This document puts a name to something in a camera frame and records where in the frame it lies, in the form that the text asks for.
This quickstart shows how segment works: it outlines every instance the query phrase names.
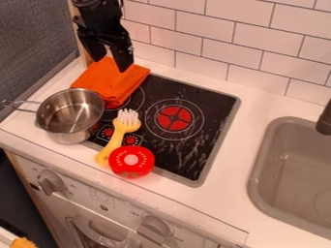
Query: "oven handle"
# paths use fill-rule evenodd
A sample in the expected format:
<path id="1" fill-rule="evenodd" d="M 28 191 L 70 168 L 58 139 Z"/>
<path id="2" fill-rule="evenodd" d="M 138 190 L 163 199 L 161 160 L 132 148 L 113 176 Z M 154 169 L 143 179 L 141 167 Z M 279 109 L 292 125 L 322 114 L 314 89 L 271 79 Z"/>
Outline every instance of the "oven handle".
<path id="1" fill-rule="evenodd" d="M 90 223 L 90 220 L 82 216 L 77 216 L 73 220 L 73 224 L 79 232 L 100 245 L 108 248 L 139 248 L 139 244 L 129 237 L 125 238 L 123 241 L 116 241 L 99 234 L 90 227 Z"/>

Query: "tile backsplash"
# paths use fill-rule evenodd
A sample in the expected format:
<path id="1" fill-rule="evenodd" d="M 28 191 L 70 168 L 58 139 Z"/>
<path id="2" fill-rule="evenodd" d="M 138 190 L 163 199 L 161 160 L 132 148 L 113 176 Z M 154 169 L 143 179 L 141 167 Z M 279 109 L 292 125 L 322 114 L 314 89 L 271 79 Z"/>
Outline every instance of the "tile backsplash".
<path id="1" fill-rule="evenodd" d="M 325 105 L 331 0 L 125 0 L 135 56 Z"/>

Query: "sink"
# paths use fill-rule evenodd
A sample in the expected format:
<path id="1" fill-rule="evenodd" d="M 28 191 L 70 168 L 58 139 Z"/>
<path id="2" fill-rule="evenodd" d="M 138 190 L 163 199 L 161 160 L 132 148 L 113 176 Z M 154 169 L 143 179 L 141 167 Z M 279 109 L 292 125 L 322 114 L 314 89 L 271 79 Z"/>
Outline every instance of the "sink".
<path id="1" fill-rule="evenodd" d="M 300 118 L 270 123 L 248 193 L 266 215 L 331 239 L 331 137 Z"/>

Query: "stovetop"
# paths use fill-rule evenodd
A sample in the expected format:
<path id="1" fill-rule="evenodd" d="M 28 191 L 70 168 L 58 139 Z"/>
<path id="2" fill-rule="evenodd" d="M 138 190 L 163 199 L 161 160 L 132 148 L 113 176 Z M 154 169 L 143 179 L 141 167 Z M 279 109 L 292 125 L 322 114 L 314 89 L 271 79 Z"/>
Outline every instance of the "stovetop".
<path id="1" fill-rule="evenodd" d="M 97 135 L 89 141 L 106 146 L 117 111 L 134 109 L 142 125 L 122 144 L 150 149 L 156 157 L 155 173 L 199 186 L 238 106 L 235 97 L 150 75 L 121 108 L 105 111 Z"/>

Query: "burner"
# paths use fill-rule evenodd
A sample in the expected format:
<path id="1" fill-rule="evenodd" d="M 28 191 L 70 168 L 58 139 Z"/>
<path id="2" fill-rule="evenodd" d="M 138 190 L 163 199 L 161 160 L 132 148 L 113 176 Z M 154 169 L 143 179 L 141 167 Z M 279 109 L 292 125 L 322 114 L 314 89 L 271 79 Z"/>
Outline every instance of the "burner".
<path id="1" fill-rule="evenodd" d="M 203 127 L 202 110 L 183 99 L 166 99 L 151 106 L 145 115 L 148 130 L 164 140 L 185 140 Z"/>
<path id="2" fill-rule="evenodd" d="M 158 126 L 166 132 L 181 132 L 188 129 L 193 123 L 193 113 L 182 106 L 169 106 L 160 109 L 157 113 Z"/>

